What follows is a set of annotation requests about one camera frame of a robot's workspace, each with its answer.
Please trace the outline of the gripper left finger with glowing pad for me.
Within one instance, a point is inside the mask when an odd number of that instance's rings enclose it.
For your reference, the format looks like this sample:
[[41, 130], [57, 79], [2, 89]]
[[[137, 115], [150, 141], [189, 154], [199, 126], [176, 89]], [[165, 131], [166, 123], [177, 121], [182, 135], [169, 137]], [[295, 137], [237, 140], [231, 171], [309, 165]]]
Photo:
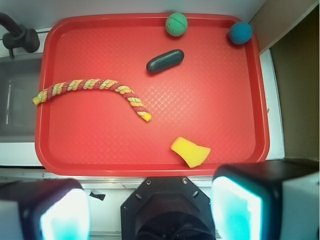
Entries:
[[88, 240], [90, 232], [89, 197], [77, 180], [0, 184], [2, 240]]

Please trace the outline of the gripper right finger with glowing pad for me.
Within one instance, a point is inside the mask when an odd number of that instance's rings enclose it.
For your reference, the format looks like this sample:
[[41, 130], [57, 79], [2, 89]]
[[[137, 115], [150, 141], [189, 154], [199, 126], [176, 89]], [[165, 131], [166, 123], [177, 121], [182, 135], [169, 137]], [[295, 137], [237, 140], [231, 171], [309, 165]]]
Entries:
[[320, 166], [308, 159], [225, 164], [210, 189], [223, 240], [317, 240]]

